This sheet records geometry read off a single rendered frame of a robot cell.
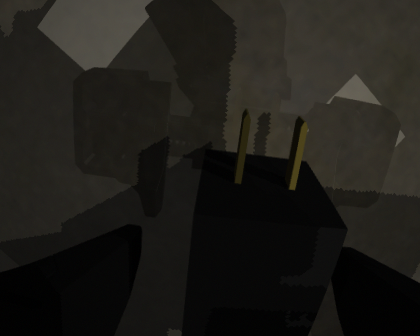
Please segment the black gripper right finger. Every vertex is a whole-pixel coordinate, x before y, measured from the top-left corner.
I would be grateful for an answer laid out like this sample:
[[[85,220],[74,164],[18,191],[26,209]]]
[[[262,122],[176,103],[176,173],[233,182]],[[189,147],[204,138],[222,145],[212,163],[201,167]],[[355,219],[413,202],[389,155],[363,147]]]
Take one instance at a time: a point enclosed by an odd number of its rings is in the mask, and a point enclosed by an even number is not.
[[[344,336],[420,336],[420,283],[341,247],[331,285]]]

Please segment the black two-prong plug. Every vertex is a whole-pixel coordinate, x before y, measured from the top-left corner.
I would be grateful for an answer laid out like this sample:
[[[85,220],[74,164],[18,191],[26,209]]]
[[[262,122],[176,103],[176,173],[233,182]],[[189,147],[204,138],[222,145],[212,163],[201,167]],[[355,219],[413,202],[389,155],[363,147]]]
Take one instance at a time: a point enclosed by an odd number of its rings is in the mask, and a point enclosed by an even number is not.
[[[205,149],[190,238],[181,336],[307,336],[347,233],[302,162],[299,115],[290,158]]]

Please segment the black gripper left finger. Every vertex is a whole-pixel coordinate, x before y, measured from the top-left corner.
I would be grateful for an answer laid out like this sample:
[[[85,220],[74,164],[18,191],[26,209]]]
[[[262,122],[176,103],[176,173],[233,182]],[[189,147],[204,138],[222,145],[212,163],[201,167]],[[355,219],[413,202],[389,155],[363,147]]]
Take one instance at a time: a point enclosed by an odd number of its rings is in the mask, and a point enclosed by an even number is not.
[[[114,336],[141,258],[141,225],[0,272],[0,336]]]

